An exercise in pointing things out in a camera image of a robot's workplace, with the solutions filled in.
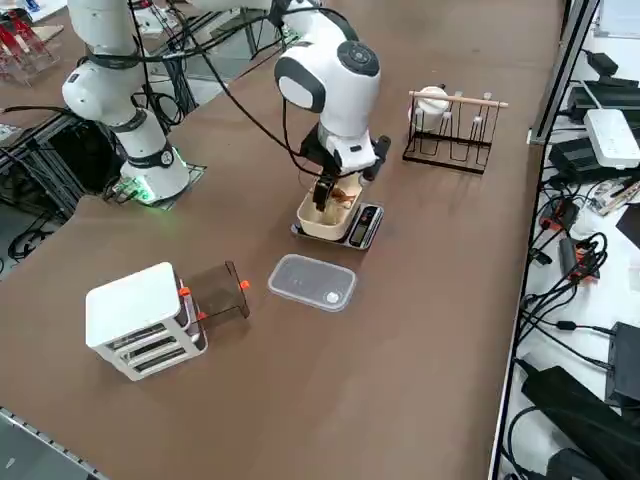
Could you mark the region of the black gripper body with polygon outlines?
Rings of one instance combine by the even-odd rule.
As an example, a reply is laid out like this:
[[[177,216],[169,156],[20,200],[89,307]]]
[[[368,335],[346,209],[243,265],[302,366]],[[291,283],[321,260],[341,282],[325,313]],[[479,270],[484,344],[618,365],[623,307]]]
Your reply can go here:
[[[322,167],[322,172],[332,177],[340,177],[342,174],[342,158],[337,149],[329,151],[323,146],[319,147],[318,164]]]

